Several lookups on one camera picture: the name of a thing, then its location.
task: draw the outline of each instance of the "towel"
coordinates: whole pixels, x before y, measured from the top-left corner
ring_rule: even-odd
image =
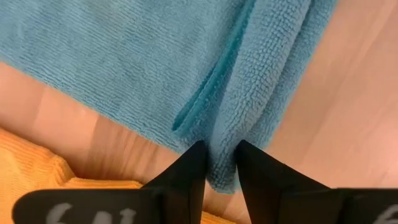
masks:
[[[267,145],[336,0],[0,0],[0,59],[144,137],[210,147],[234,190],[233,150]]]
[[[12,207],[23,195],[43,189],[138,189],[142,184],[128,180],[89,180],[75,177],[67,162],[0,129],[0,223],[11,224]],[[233,224],[202,212],[202,224]]]

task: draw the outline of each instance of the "wooden surface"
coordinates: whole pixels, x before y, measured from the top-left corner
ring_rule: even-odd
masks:
[[[178,157],[3,63],[0,127],[80,177],[144,183]],[[398,187],[397,0],[340,0],[268,153],[330,187]],[[205,198],[249,223],[241,193]]]

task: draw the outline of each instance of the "blue microfiber towel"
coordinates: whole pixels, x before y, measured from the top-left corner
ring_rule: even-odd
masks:
[[[336,0],[0,0],[0,59],[177,152],[264,147]]]

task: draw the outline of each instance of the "orange towel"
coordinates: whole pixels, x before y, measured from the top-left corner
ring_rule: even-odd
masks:
[[[135,181],[88,180],[75,177],[67,162],[48,149],[0,129],[0,223],[11,224],[11,210],[19,197],[39,189],[137,189]],[[201,223],[230,224],[202,212]]]

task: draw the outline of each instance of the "floor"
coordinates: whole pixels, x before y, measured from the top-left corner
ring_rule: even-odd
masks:
[[[397,0],[340,0],[267,152],[330,187],[398,187],[397,26]],[[147,182],[178,157],[4,63],[0,127],[80,177]],[[250,222],[241,193],[207,187],[205,210]]]

